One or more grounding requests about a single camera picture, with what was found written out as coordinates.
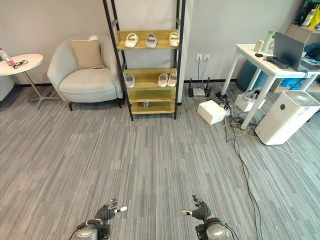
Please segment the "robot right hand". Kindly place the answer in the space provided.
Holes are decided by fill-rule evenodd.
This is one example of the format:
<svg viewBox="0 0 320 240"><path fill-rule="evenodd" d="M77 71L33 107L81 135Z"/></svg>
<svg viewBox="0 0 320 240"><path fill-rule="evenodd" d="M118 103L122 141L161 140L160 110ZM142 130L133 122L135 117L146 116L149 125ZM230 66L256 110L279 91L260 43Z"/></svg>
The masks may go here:
<svg viewBox="0 0 320 240"><path fill-rule="evenodd" d="M200 196L193 194L192 198L193 198L193 201L195 202L196 209L194 210L182 209L180 211L182 215L190 216L202 221L207 221L208 219L212 219L214 217L211 209Z"/></svg>

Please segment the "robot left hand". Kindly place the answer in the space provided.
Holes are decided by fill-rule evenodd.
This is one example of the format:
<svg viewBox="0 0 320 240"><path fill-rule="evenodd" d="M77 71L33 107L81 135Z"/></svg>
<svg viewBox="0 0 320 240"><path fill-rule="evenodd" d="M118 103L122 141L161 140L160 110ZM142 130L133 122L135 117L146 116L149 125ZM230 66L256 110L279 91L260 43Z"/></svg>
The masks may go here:
<svg viewBox="0 0 320 240"><path fill-rule="evenodd" d="M99 220L103 223L113 219L115 215L120 214L128 210L127 206L117 207L117 198L110 199L106 204L104 204L95 214L94 219Z"/></svg>

